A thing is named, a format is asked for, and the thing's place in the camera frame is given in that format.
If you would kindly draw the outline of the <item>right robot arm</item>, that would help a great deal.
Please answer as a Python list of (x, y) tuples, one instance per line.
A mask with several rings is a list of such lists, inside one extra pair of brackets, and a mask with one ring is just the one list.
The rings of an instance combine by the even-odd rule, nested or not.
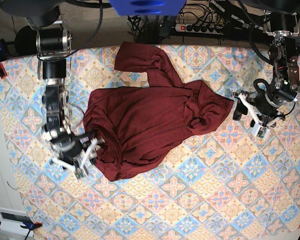
[[(52, 163), (76, 170), (83, 168), (86, 161), (95, 164), (97, 148), (104, 140), (90, 137), (90, 133), (75, 135), (71, 130), (72, 109), (65, 79), (67, 58), (75, 52), (71, 31), (61, 17), (60, 4), (60, 0), (0, 0), (4, 12), (26, 18), (30, 28), (36, 31), (37, 58), (45, 82), (42, 104), (46, 109), (46, 124), (42, 137), (56, 153)], [(89, 140), (81, 143), (85, 137)]]

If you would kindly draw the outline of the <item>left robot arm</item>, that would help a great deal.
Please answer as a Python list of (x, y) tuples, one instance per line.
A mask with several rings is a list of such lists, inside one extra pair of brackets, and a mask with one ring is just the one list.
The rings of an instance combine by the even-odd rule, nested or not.
[[(300, 79), (296, 37), (299, 34), (298, 17), (300, 0), (240, 0), (239, 6), (250, 21), (249, 43), (260, 59), (273, 67), (270, 83), (258, 78), (253, 82), (254, 92), (234, 92), (237, 106), (233, 120), (251, 114), (251, 127), (275, 127), (278, 120), (285, 120), (286, 114), (279, 107), (296, 103), (300, 96)], [(274, 40), (268, 50), (268, 57), (261, 54), (254, 43), (253, 33), (257, 27)]]

